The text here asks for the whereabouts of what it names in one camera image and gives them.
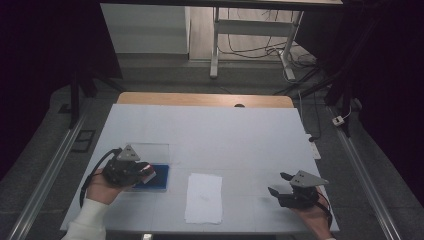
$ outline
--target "white table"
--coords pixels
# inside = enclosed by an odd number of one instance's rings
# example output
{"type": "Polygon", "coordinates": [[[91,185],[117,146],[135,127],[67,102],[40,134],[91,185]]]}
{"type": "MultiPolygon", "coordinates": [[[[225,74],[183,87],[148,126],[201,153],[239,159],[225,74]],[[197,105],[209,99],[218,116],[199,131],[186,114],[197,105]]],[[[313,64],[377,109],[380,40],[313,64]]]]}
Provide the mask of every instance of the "white table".
{"type": "MultiPolygon", "coordinates": [[[[193,234],[308,231],[267,189],[291,192],[288,182],[280,178],[283,171],[294,175],[304,170],[319,176],[297,109],[115,104],[82,182],[106,152],[127,143],[169,144],[168,189],[120,194],[105,217],[108,230],[193,234]],[[221,224],[185,223],[191,173],[223,178],[221,224]]],[[[61,229],[78,214],[78,196],[79,189],[61,229]]],[[[336,221],[331,230],[338,231],[336,221]]]]}

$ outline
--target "metal frame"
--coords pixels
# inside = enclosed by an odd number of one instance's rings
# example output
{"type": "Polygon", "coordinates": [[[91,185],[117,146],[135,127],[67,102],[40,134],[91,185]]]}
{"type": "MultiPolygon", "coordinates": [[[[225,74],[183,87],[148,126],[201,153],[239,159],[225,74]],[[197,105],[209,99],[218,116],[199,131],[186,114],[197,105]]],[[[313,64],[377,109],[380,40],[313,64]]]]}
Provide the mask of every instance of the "metal frame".
{"type": "Polygon", "coordinates": [[[343,0],[334,3],[316,1],[272,1],[272,0],[101,0],[101,3],[139,4],[164,6],[223,7],[248,9],[274,9],[290,11],[346,11],[373,9],[376,4],[363,4],[361,1],[343,0]]]}
{"type": "Polygon", "coordinates": [[[285,76],[288,81],[294,81],[296,77],[293,74],[288,56],[291,46],[297,33],[302,12],[295,14],[293,22],[260,22],[260,21],[245,21],[245,20],[230,20],[219,19],[219,7],[215,8],[214,15],[214,36],[211,56],[210,78],[218,77],[218,35],[233,34],[233,35],[254,35],[254,36],[275,36],[287,37],[284,51],[279,51],[279,56],[283,64],[285,76]]]}
{"type": "Polygon", "coordinates": [[[62,165],[65,162],[69,151],[71,150],[72,144],[74,143],[74,140],[87,117],[87,113],[89,112],[92,101],[92,99],[84,100],[81,117],[76,122],[74,128],[68,130],[64,139],[60,143],[59,148],[52,157],[52,160],[47,166],[46,171],[43,173],[41,180],[38,182],[37,187],[34,189],[34,192],[32,193],[31,197],[21,212],[21,215],[13,226],[12,231],[7,237],[8,240],[25,239],[28,235],[32,224],[34,223],[35,218],[43,206],[43,203],[47,198],[47,195],[54,181],[56,180],[56,177],[59,174],[59,171],[62,168],[62,165]]]}
{"type": "MultiPolygon", "coordinates": [[[[336,117],[336,110],[333,110],[330,107],[327,107],[327,110],[329,111],[332,118],[336,117]]],[[[374,186],[374,183],[365,165],[363,164],[352,140],[346,137],[341,128],[337,128],[337,134],[349,157],[356,176],[358,177],[359,182],[365,191],[365,195],[367,196],[371,207],[375,211],[376,217],[381,225],[381,229],[386,235],[386,238],[390,240],[401,240],[402,238],[392,217],[390,216],[389,211],[387,210],[386,204],[383,202],[376,187],[374,186]]]]}

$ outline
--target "blue object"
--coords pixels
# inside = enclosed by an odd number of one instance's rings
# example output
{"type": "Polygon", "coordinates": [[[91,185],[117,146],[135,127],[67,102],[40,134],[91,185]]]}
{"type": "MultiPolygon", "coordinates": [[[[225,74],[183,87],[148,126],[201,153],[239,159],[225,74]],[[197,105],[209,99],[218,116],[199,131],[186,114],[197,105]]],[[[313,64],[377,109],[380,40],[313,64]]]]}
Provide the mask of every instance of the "blue object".
{"type": "Polygon", "coordinates": [[[156,190],[166,190],[168,182],[168,172],[169,165],[165,164],[151,164],[155,169],[156,176],[152,178],[149,182],[144,184],[140,182],[136,184],[133,189],[156,189],[156,190]]]}

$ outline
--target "white paper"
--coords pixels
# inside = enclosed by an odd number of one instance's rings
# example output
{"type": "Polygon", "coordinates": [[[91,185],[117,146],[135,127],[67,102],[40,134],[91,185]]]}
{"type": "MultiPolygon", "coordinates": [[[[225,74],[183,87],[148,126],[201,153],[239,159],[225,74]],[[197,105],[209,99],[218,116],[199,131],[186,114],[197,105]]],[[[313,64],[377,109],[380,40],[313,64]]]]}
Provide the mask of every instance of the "white paper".
{"type": "Polygon", "coordinates": [[[222,177],[192,173],[188,178],[186,223],[222,222],[222,177]]]}

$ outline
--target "wooden board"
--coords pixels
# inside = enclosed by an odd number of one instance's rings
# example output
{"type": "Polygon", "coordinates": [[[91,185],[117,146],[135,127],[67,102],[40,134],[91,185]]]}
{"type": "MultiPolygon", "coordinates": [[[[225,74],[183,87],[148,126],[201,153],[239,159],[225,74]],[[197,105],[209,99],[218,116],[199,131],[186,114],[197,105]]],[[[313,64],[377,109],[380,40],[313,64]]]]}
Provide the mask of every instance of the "wooden board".
{"type": "Polygon", "coordinates": [[[124,92],[119,96],[117,103],[215,107],[234,107],[236,104],[243,104],[245,107],[256,108],[293,108],[293,102],[287,96],[192,93],[124,92]]]}

